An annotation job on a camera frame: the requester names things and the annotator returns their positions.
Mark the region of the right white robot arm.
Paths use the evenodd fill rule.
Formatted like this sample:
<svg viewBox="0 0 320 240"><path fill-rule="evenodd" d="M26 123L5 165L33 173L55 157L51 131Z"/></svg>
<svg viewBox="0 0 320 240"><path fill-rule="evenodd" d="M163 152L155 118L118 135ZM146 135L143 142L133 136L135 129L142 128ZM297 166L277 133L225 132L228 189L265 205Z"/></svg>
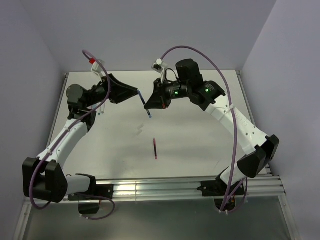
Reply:
<svg viewBox="0 0 320 240"><path fill-rule="evenodd" d="M146 110L167 109L173 100L189 98L191 103L219 121L241 146L244 156L234 167L228 167L219 175L216 189L220 194L229 194L234 184L244 178L255 178L274 158L279 138L258 129L229 102L216 82L205 81L197 62L192 59L179 61L176 81L167 80L168 66L162 59L157 59L151 68L160 73L160 78L153 83L153 93L144 104Z"/></svg>

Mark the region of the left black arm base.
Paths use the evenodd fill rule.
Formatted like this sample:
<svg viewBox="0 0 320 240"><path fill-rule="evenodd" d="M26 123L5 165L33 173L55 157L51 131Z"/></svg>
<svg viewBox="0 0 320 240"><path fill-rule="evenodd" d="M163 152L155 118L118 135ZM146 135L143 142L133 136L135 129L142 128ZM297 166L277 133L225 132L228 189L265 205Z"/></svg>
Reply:
<svg viewBox="0 0 320 240"><path fill-rule="evenodd" d="M102 220L109 217L116 208L113 194L113 184L98 184L93 190L69 195L67 200L78 203L81 217L88 220Z"/></svg>

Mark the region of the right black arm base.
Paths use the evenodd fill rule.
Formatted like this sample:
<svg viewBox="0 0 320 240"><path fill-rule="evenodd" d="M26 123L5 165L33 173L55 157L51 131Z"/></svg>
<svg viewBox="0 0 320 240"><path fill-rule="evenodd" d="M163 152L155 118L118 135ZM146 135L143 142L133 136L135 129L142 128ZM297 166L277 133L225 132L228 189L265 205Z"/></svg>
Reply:
<svg viewBox="0 0 320 240"><path fill-rule="evenodd" d="M213 197L215 207L220 210L223 206L224 196L227 190L227 185L219 179L201 181L200 186L197 188L201 192L203 197ZM230 187L229 194L230 199L226 201L223 211L228 213L236 209L237 196L245 195L245 185L242 181L236 182Z"/></svg>

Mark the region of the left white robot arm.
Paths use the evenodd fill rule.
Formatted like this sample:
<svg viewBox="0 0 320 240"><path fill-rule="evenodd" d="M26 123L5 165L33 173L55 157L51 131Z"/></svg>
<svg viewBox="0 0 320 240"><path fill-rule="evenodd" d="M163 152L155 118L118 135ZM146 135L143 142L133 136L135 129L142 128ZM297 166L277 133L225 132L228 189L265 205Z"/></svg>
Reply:
<svg viewBox="0 0 320 240"><path fill-rule="evenodd" d="M35 199L59 203L65 196L79 193L91 200L98 193L96 178L77 173L66 176L63 166L80 140L92 129L97 110L106 100L122 103L139 94L136 87L117 80L112 74L104 76L91 89L72 84L66 89L69 115L62 131L37 157L28 157L22 164L23 193Z"/></svg>

